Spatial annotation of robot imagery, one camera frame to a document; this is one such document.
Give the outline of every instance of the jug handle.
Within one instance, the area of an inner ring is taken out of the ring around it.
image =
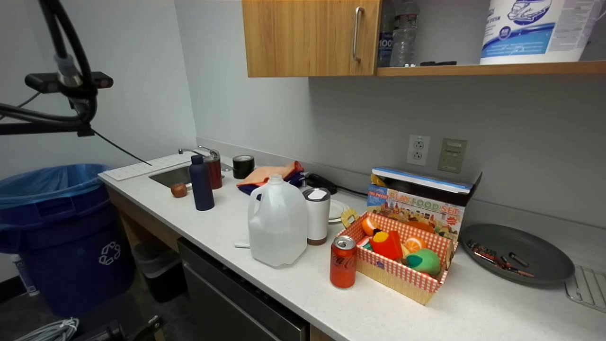
[[[260,213],[260,200],[258,196],[262,194],[264,187],[256,187],[251,196],[249,196],[249,215],[254,217]]]

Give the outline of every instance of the milk jug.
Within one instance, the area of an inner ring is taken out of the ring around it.
[[[271,175],[249,198],[252,257],[271,266],[296,263],[307,247],[307,221],[304,192],[281,175]]]

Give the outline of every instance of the red soda can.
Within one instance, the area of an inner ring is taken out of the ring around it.
[[[340,234],[332,244],[330,281],[338,287],[357,281],[357,240],[351,234]]]

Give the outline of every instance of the dark bottle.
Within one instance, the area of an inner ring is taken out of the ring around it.
[[[203,155],[192,156],[190,177],[192,177],[196,208],[211,209],[215,206],[215,196],[213,196],[209,168],[205,164]]]

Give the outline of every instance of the basket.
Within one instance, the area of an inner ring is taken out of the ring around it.
[[[419,272],[400,261],[389,259],[381,253],[366,249],[366,234],[362,228],[362,219],[370,217],[374,225],[379,225],[383,230],[398,230],[400,240],[410,236],[417,236],[425,240],[427,247],[434,249],[440,255],[440,274],[434,278],[430,274]],[[434,293],[446,283],[449,274],[451,255],[453,255],[453,242],[434,232],[427,232],[423,228],[410,227],[402,221],[389,219],[368,211],[360,215],[355,223],[345,227],[341,234],[351,234],[357,240],[357,268],[366,276],[427,304]]]

